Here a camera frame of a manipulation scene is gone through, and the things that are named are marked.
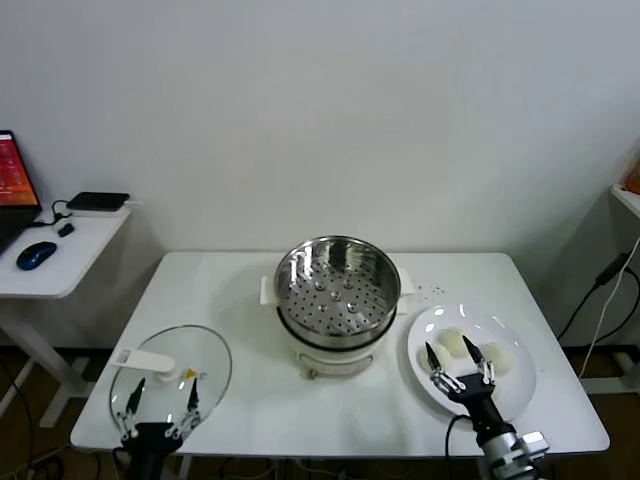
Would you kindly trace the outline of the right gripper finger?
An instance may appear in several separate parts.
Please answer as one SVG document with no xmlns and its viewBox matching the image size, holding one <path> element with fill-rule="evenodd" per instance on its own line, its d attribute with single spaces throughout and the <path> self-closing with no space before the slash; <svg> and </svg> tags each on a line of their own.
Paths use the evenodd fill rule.
<svg viewBox="0 0 640 480">
<path fill-rule="evenodd" d="M 477 373 L 486 385 L 495 385 L 495 369 L 493 362 L 484 357 L 481 350 L 466 335 L 462 336 L 464 344 L 476 365 Z"/>
<path fill-rule="evenodd" d="M 432 383 L 443 393 L 461 393 L 464 390 L 464 384 L 444 370 L 436 351 L 428 342 L 425 343 L 425 347 L 428 364 L 431 368 L 430 379 Z"/>
</svg>

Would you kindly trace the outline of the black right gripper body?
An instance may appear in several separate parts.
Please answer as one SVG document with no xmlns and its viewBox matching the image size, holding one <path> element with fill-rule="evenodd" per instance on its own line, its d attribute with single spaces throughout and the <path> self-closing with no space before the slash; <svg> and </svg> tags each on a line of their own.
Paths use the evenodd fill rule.
<svg viewBox="0 0 640 480">
<path fill-rule="evenodd" d="M 448 399 L 466 409 L 475 431 L 497 429 L 503 423 L 503 418 L 492 399 L 495 385 L 485 383 L 479 373 L 462 375 L 457 380 L 464 385 L 464 389 L 459 392 L 452 390 Z"/>
</svg>

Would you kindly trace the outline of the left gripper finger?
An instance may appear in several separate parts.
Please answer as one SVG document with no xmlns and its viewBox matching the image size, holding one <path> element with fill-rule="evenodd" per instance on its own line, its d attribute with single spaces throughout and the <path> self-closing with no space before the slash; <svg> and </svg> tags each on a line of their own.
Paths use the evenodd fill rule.
<svg viewBox="0 0 640 480">
<path fill-rule="evenodd" d="M 187 438 L 201 423 L 197 386 L 198 379 L 194 378 L 187 401 L 186 412 L 166 430 L 166 438 Z"/>
<path fill-rule="evenodd" d="M 146 379 L 142 378 L 127 398 L 125 408 L 115 413 L 116 424 L 122 440 L 129 440 L 137 435 L 134 420 L 145 389 L 145 383 Z"/>
</svg>

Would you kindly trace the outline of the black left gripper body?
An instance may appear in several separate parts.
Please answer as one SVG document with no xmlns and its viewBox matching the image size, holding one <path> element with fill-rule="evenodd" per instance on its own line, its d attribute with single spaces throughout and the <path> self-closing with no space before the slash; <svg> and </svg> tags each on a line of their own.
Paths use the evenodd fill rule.
<svg viewBox="0 0 640 480">
<path fill-rule="evenodd" d="M 173 423 L 137 423 L 135 431 L 122 440 L 122 447 L 130 454 L 169 455 L 181 446 L 181 434 Z"/>
</svg>

